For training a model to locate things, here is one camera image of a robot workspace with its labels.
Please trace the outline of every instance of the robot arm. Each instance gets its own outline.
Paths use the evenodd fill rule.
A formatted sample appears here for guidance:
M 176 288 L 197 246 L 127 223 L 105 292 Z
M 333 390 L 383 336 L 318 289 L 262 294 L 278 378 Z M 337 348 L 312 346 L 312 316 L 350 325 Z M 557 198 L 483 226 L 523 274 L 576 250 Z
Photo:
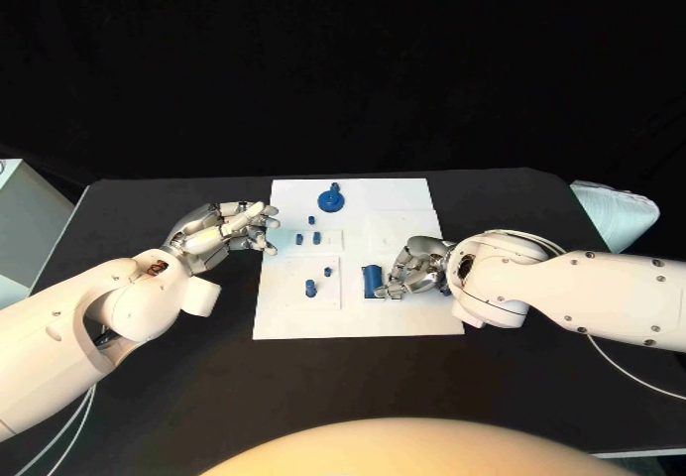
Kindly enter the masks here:
M 421 292 L 439 288 L 444 282 L 455 299 L 452 315 L 474 327 L 485 323 L 520 327 L 533 305 L 573 332 L 686 352 L 683 263 L 579 251 L 550 259 L 543 249 L 550 249 L 550 242 L 501 231 L 472 236 L 448 246 L 441 258 L 426 260 L 422 250 L 431 240 L 413 237 L 410 241 L 422 247 L 408 246 L 400 255 L 409 250 L 421 261 L 432 260 L 434 284 Z M 399 280 L 389 278 L 377 296 L 393 296 L 395 289 L 400 289 L 399 295 L 412 293 L 403 278 L 416 278 L 416 272 L 405 273 Z
M 220 287 L 194 276 L 229 250 L 275 254 L 261 202 L 206 205 L 176 224 L 161 249 L 112 260 L 0 311 L 0 441 L 86 391 L 183 309 L 207 316 Z M 92 341 L 85 316 L 106 328 Z

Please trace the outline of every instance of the screw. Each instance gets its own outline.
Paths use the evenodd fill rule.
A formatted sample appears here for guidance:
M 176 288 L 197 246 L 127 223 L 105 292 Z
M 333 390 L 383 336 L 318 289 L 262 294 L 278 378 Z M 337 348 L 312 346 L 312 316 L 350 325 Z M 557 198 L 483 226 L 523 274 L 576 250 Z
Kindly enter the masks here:
M 304 295 L 308 298 L 314 298 L 317 296 L 317 287 L 314 286 L 314 280 L 307 280 L 304 282 Z

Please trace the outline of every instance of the white paper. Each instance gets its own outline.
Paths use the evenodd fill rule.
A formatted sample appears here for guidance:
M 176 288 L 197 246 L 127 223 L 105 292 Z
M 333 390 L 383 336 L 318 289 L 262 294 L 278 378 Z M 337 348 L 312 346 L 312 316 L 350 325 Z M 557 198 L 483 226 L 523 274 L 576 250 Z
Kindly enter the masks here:
M 334 181 L 346 201 L 340 211 L 325 213 L 317 197 Z M 253 339 L 464 333 L 449 313 L 452 297 L 438 291 L 402 300 L 363 297 L 361 267 L 379 265 L 386 276 L 408 238 L 441 237 L 425 179 L 275 180 L 269 204 L 279 210 L 281 227 L 266 230 L 278 255 L 262 258 Z M 311 243 L 314 231 L 320 245 Z M 312 298 L 304 294 L 308 279 Z

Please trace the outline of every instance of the robotic hand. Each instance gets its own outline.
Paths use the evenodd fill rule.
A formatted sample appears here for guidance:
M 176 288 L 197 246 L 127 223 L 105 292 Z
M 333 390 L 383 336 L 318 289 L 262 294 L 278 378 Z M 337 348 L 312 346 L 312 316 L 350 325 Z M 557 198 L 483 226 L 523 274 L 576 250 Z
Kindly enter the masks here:
M 491 230 L 454 244 L 415 236 L 379 298 L 438 290 L 480 328 L 520 327 L 529 306 L 568 330 L 686 352 L 686 265 L 609 253 L 565 253 L 543 238 Z
M 197 278 L 230 250 L 275 255 L 263 228 L 278 210 L 256 202 L 204 205 L 176 223 L 160 249 L 95 266 L 0 310 L 0 441 L 86 391 L 183 309 L 207 316 L 220 287 Z M 102 325 L 91 339 L 85 316 Z

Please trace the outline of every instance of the black background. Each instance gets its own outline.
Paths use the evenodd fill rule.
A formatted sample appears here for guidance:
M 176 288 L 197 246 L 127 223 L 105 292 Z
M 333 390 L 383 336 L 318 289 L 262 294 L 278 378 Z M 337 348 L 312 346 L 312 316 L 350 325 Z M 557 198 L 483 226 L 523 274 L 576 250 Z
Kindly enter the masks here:
M 549 237 L 568 249 L 602 249 L 572 192 L 555 177 L 527 170 L 396 177 L 412 176 L 428 179 L 445 236 L 503 226 Z M 105 260 L 158 246 L 197 203 L 227 191 L 266 196 L 271 179 L 95 183 L 36 291 Z M 201 275 L 223 287 L 212 316 L 181 312 L 164 335 L 98 383 L 65 474 L 199 474 L 294 431 L 369 417 L 477 420 L 585 451 L 686 446 L 683 402 L 627 379 L 585 337 L 560 330 L 537 312 L 516 331 L 485 326 L 467 328 L 462 336 L 252 341 L 259 261 L 259 253 L 233 253 Z M 601 339 L 599 345 L 640 378 L 686 393 L 671 352 Z M 10 474 L 75 406 L 0 444 L 0 467 Z M 46 474 L 67 440 L 36 474 Z
M 655 199 L 686 258 L 680 10 L 581 2 L 0 7 L 0 149 L 101 178 L 527 166 Z

